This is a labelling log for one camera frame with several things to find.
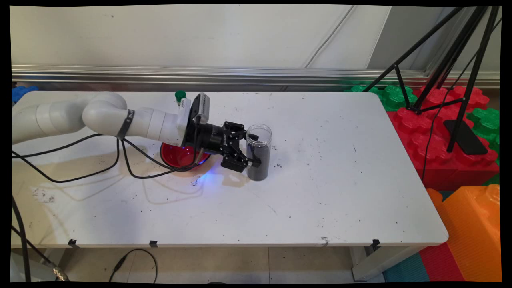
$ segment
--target table leg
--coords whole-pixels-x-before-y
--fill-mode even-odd
[[[369,256],[364,247],[350,247],[354,281],[367,281],[422,250],[423,246],[381,246]]]

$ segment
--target tiled floor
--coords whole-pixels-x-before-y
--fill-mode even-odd
[[[108,281],[126,249],[80,248],[65,256],[72,281]],[[348,248],[149,248],[158,262],[157,283],[309,284],[352,283]],[[132,252],[113,282],[153,282],[155,266]],[[381,275],[368,282],[384,282]]]

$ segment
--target white wall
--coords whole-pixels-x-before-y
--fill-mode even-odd
[[[349,7],[11,6],[11,63],[301,68]],[[389,8],[356,6],[310,67],[365,69]]]

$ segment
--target green bottle cap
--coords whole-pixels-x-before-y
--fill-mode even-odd
[[[178,105],[181,103],[181,99],[183,98],[187,98],[187,93],[185,93],[185,91],[176,91],[176,93],[174,93],[174,97],[176,97],[176,102],[178,103]]]

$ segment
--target white table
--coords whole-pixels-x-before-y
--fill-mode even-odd
[[[95,92],[36,91],[13,108]],[[119,92],[131,109],[177,113],[173,92]],[[220,167],[212,156],[200,167],[155,179],[132,178],[122,153],[111,170],[76,182],[51,183],[12,161],[12,193],[27,237],[36,246],[351,246],[354,278],[364,280],[427,245],[448,239],[378,97],[372,93],[221,93],[211,98],[209,123],[227,121],[272,129],[268,178]],[[190,92],[188,98],[197,93]],[[93,134],[79,132],[13,146],[20,154],[59,147]],[[159,156],[159,142],[133,143]],[[115,138],[100,136],[30,160],[55,179],[109,166]],[[137,175],[163,172],[133,148]],[[380,241],[364,259],[362,247]],[[19,247],[11,234],[11,247]]]

